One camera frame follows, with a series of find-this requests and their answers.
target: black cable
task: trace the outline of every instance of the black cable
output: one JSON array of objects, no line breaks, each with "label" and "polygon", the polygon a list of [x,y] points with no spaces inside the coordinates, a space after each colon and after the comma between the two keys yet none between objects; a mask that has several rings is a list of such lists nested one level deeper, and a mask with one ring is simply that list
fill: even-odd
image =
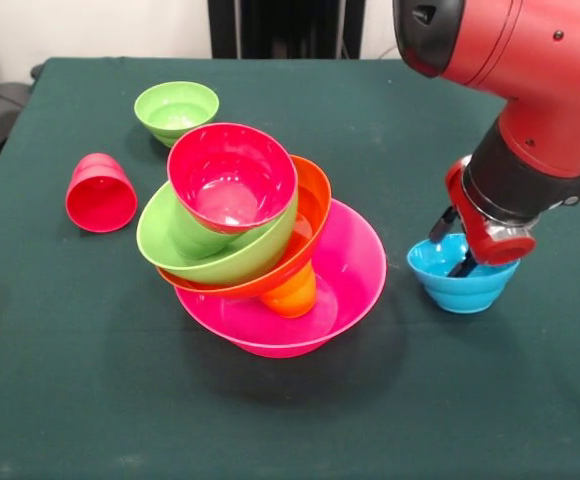
[{"label": "black cable", "polygon": [[399,48],[399,45],[394,45],[392,47],[390,47],[388,50],[386,50],[385,52],[383,52],[381,55],[379,55],[377,57],[377,60],[381,60],[383,57],[385,57],[387,54],[389,54],[391,51],[393,51],[395,48]]}]

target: bowl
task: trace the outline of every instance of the bowl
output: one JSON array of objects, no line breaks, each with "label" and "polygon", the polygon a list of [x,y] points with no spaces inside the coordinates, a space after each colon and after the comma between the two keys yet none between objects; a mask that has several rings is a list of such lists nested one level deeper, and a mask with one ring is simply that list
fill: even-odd
[{"label": "bowl", "polygon": [[299,207],[292,236],[283,256],[269,272],[231,287],[191,282],[163,268],[159,274],[175,287],[192,293],[227,298],[250,298],[275,289],[299,272],[310,261],[332,203],[332,190],[325,172],[310,160],[291,155],[299,177]]},{"label": "bowl", "polygon": [[189,130],[212,121],[219,97],[195,82],[154,85],[137,97],[134,113],[157,140],[172,147]]},{"label": "bowl", "polygon": [[221,251],[202,259],[187,257],[170,234],[179,201],[170,182],[148,201],[137,225],[137,245],[143,257],[157,267],[187,280],[215,285],[247,282],[267,272],[283,255],[295,218],[298,194],[274,221],[249,230]]},{"label": "bowl", "polygon": [[272,270],[250,281],[222,287],[182,279],[162,268],[159,274],[183,290],[228,298],[262,297],[270,308],[287,318],[306,313],[315,303],[314,271],[310,265],[332,202],[325,172],[310,160],[291,155],[299,178],[299,209],[286,250]]},{"label": "bowl", "polygon": [[519,266],[519,261],[502,266],[479,265],[465,278],[448,273],[468,252],[462,233],[446,235],[439,243],[423,240],[410,249],[408,264],[425,291],[442,309],[471,314],[488,309],[501,295]]},{"label": "bowl", "polygon": [[181,203],[207,228],[225,234],[271,222],[297,190],[297,171],[281,144],[236,123],[186,133],[170,150],[167,171]]},{"label": "bowl", "polygon": [[230,299],[175,287],[179,301],[199,324],[255,355],[305,355],[356,325],[383,291],[386,254],[372,226],[349,206],[332,201],[312,257],[317,303],[287,320],[258,299]]}]

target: yellow cup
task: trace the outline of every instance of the yellow cup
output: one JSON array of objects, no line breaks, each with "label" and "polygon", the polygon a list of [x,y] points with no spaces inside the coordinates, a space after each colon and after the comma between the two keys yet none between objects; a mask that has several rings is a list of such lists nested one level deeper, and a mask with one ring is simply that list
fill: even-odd
[{"label": "yellow cup", "polygon": [[282,285],[261,295],[261,301],[285,318],[308,313],[317,302],[317,279],[308,262]]}]

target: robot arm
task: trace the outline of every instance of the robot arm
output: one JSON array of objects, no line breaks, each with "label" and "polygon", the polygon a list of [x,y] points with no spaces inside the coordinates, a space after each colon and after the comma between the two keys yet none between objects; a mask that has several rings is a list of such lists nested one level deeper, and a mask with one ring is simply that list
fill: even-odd
[{"label": "robot arm", "polygon": [[430,232],[460,219],[470,246],[451,273],[502,265],[535,247],[541,213],[580,201],[580,2],[394,0],[401,56],[507,100],[472,155],[446,175],[451,206]]}]

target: pink bowl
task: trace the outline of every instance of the pink bowl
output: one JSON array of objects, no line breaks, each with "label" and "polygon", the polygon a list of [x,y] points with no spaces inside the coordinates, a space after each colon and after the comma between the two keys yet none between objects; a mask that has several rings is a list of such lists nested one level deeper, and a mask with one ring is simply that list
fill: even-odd
[{"label": "pink bowl", "polygon": [[387,273],[377,233],[337,200],[312,258],[317,303],[306,315],[286,319],[260,300],[228,299],[175,287],[183,307],[202,326],[244,350],[270,358],[311,352],[361,320],[379,299]]},{"label": "pink bowl", "polygon": [[191,130],[168,156],[177,196],[207,228],[241,233],[283,213],[297,189],[297,171],[269,135],[235,123]]}]

